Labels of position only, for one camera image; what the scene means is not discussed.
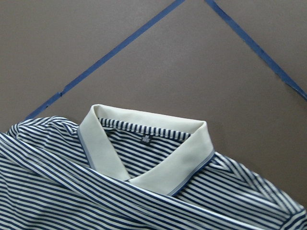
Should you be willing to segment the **blue white striped polo shirt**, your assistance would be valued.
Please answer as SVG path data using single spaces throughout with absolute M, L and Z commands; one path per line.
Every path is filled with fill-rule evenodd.
M 205 121 L 93 105 L 0 135 L 3 230 L 304 230 L 284 191 L 214 150 Z

